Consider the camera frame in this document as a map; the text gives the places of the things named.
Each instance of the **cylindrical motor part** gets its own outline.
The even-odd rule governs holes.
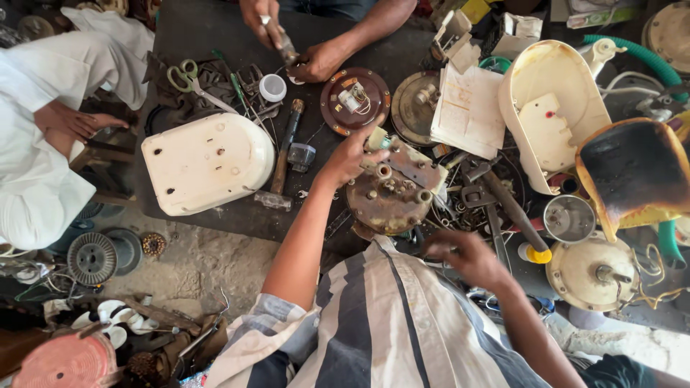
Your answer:
[[[417,202],[418,204],[425,204],[431,201],[431,198],[433,198],[433,195],[429,190],[426,189],[419,190],[415,194],[415,202]]]
[[[376,166],[376,176],[381,180],[387,180],[393,175],[393,170],[388,164],[379,163]]]
[[[293,170],[305,173],[314,158],[316,157],[316,149],[308,144],[292,143],[290,145],[290,152],[288,152],[288,163],[293,165]]]
[[[352,96],[352,93],[350,93],[349,90],[343,90],[340,92],[338,95],[338,99],[340,100],[340,103],[345,105],[345,108],[348,110],[350,113],[354,113],[355,110],[359,109],[360,106],[362,106],[357,99]]]
[[[424,105],[432,96],[435,95],[436,86],[434,84],[427,84],[425,87],[421,88],[419,92],[415,95],[415,102],[419,105]]]

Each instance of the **burnt plastic part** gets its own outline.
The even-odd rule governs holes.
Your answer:
[[[293,165],[294,171],[305,173],[314,162],[315,157],[316,149],[308,144],[292,143],[290,145],[288,163]]]
[[[664,123],[636,118],[606,126],[580,145],[575,165],[608,241],[616,241],[621,218],[646,206],[690,211],[687,154]]]

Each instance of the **plastic lid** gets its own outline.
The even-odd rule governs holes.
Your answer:
[[[551,249],[547,249],[544,252],[537,252],[534,250],[534,247],[530,245],[527,247],[527,258],[531,262],[537,264],[546,264],[551,261]]]

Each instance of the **brown circular plate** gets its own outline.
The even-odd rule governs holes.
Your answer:
[[[391,103],[393,126],[403,139],[418,146],[435,146],[431,140],[431,120],[434,110],[429,104],[419,105],[414,97],[421,88],[433,84],[439,88],[438,71],[420,71],[407,77],[397,87]]]
[[[365,115],[350,113],[341,104],[338,95],[343,90],[352,89],[359,82],[371,101],[371,109]],[[380,114],[388,117],[391,111],[391,93],[386,82],[375,72],[365,68],[347,68],[326,81],[321,92],[321,114],[332,130],[343,136],[371,123]]]

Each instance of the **wire spool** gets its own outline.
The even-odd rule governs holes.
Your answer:
[[[115,229],[106,236],[112,240],[117,253],[115,276],[124,276],[134,271],[144,254],[139,236],[129,229]]]
[[[70,245],[67,265],[76,281],[86,286],[97,286],[115,274],[115,245],[100,233],[89,232],[80,235]]]
[[[111,387],[121,379],[115,350],[102,333],[80,333],[43,343],[21,362],[15,388]]]

